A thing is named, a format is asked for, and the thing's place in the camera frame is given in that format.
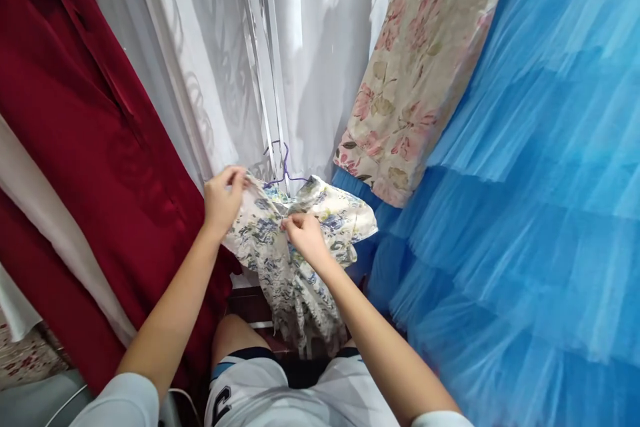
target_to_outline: floral dress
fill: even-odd
[[[377,232],[364,201],[312,175],[294,198],[248,175],[251,182],[224,245],[241,264],[258,273],[273,326],[310,356],[311,339],[321,338],[328,354],[346,340],[346,329],[329,289],[281,230],[297,212],[313,214],[336,261],[346,268],[357,259],[353,244]]]
[[[453,115],[498,0],[391,0],[333,161],[404,207]]]

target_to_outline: white curtain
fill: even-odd
[[[331,177],[388,0],[98,0],[199,186],[230,163]],[[291,191],[298,184],[287,184]]]
[[[5,268],[0,264],[0,310],[5,314],[11,341],[20,342],[42,317],[20,291]]]
[[[275,110],[278,130],[274,136],[291,148],[288,166],[293,177],[331,178],[333,151],[387,3],[249,0],[258,17],[258,59],[268,57],[271,68],[274,106],[267,110]],[[267,79],[261,82],[265,90],[267,84]],[[291,189],[300,185],[293,184]]]

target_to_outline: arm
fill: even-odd
[[[438,377],[371,305],[331,257],[312,215],[285,220],[291,243],[311,264],[333,295],[371,377],[402,426],[426,412],[460,412]]]
[[[232,183],[231,190],[227,185]],[[220,242],[235,219],[245,170],[227,167],[205,184],[205,222],[169,287],[125,353],[117,373],[148,378],[166,395],[205,297]]]

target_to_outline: pink floral fabric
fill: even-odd
[[[498,0],[391,0],[334,162],[403,207],[473,73]]]
[[[64,359],[35,328],[20,342],[12,342],[0,309],[0,391],[38,382],[67,369]]]

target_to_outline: forearm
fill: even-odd
[[[219,239],[200,231],[118,367],[118,374],[134,372],[150,379],[161,403],[200,312],[219,246]]]
[[[327,284],[362,359],[400,425],[409,426],[426,412],[459,412],[438,377],[335,260],[327,258],[322,263],[314,268]]]

